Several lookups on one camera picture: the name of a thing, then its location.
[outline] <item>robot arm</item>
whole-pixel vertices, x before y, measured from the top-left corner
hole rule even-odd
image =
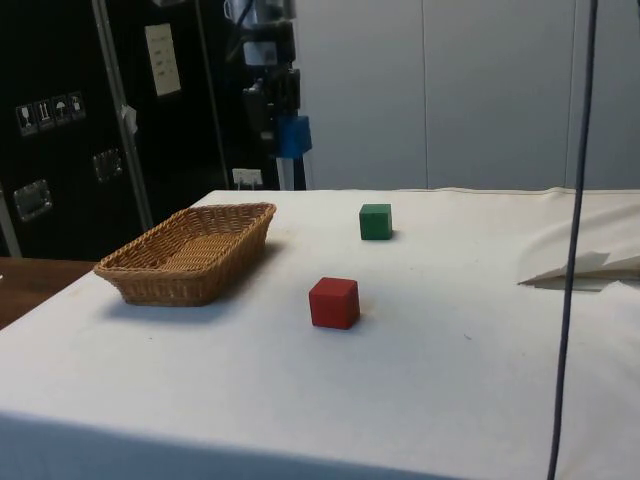
[[[227,61],[243,54],[253,76],[253,85],[243,91],[252,129],[268,154],[301,157],[311,149],[311,135],[308,119],[298,115],[292,0],[226,0],[224,9],[235,25]]]

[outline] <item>black door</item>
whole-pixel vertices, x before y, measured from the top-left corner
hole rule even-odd
[[[91,1],[6,0],[0,37],[0,183],[22,254],[97,260],[141,227]]]

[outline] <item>electrical outlet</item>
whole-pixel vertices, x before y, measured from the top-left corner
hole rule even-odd
[[[233,183],[239,187],[261,187],[262,172],[259,169],[252,168],[234,168]]]

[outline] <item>black cable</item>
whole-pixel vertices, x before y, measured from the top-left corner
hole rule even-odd
[[[564,287],[564,310],[562,312],[562,334],[560,338],[560,352],[558,354],[558,377],[556,380],[556,402],[553,418],[553,442],[547,480],[554,480],[558,466],[560,451],[560,433],[562,431],[562,404],[564,401],[564,377],[567,366],[567,350],[569,347],[569,326],[571,324],[571,297],[573,294],[573,280],[576,269],[576,252],[578,249],[578,233],[580,231],[580,215],[582,212],[582,196],[584,192],[584,171],[587,163],[587,145],[589,142],[589,127],[591,124],[591,100],[593,97],[593,70],[596,46],[596,23],[598,18],[598,0],[591,0],[589,11],[589,34],[587,46],[587,71],[584,92],[584,114],[580,132],[580,150],[578,153],[578,168],[576,173],[576,199],[573,209],[573,223],[571,225],[571,240],[569,242],[569,260],[567,262],[567,276]]]
[[[235,24],[233,32],[229,36],[229,42],[227,43],[227,63],[232,62],[235,56],[240,51],[240,47],[243,43],[243,39],[241,36],[242,23],[244,22],[245,18],[247,18],[247,15],[249,15],[249,12],[251,11],[254,3],[255,0],[249,0],[247,2],[247,4],[244,6],[244,9],[242,10],[242,13],[240,14],[240,17],[238,17],[238,21]]]

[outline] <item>white wall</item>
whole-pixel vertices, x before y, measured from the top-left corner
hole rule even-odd
[[[298,0],[312,187],[424,188],[422,0]]]
[[[429,187],[563,185],[575,0],[426,0]]]
[[[575,185],[583,113],[587,0],[578,0],[567,185]],[[585,183],[640,188],[640,19],[636,0],[600,1]]]
[[[297,0],[313,188],[572,185],[588,0]],[[640,187],[635,0],[601,1],[587,184]]]

